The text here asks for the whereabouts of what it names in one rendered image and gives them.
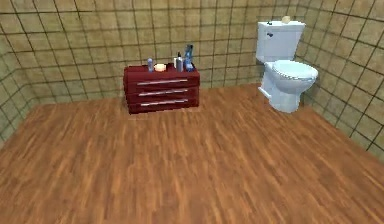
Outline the dark red chest of drawers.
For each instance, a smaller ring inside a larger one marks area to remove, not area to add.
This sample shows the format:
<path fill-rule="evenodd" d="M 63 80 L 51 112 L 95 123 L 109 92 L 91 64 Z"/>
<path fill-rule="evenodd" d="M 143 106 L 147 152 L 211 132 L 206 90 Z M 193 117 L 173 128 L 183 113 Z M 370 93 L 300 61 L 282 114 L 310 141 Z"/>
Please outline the dark red chest of drawers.
<path fill-rule="evenodd" d="M 199 106 L 200 73 L 178 72 L 172 63 L 163 72 L 148 70 L 147 65 L 124 69 L 124 94 L 130 114 Z"/>

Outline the grey pump bottle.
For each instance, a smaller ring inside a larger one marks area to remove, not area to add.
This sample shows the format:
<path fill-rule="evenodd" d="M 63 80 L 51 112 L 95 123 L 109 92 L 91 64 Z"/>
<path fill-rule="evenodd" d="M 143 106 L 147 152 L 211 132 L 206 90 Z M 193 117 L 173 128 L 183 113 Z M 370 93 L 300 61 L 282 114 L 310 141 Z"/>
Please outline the grey pump bottle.
<path fill-rule="evenodd" d="M 181 56 L 181 53 L 178 52 L 177 56 L 174 58 L 174 67 L 177 72 L 182 72 L 184 65 L 183 65 L 183 58 Z"/>

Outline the tall blue spray bottle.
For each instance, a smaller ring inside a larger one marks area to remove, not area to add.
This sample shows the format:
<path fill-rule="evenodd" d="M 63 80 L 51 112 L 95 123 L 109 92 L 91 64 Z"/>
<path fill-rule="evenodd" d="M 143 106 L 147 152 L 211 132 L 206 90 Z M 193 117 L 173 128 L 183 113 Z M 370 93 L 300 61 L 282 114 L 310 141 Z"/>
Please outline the tall blue spray bottle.
<path fill-rule="evenodd" d="M 194 67 L 192 65 L 193 45 L 188 44 L 185 49 L 184 67 L 187 72 L 191 72 Z"/>

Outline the white toilet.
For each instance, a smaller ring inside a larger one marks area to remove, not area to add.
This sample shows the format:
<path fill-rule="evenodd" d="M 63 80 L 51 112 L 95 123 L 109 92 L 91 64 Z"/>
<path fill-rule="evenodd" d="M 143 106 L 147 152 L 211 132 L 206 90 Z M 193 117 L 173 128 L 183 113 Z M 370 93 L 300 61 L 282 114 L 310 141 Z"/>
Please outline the white toilet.
<path fill-rule="evenodd" d="M 264 65 L 259 91 L 280 112 L 295 112 L 301 94 L 318 77 L 317 69 L 294 60 L 305 26 L 300 21 L 258 23 L 256 59 Z"/>

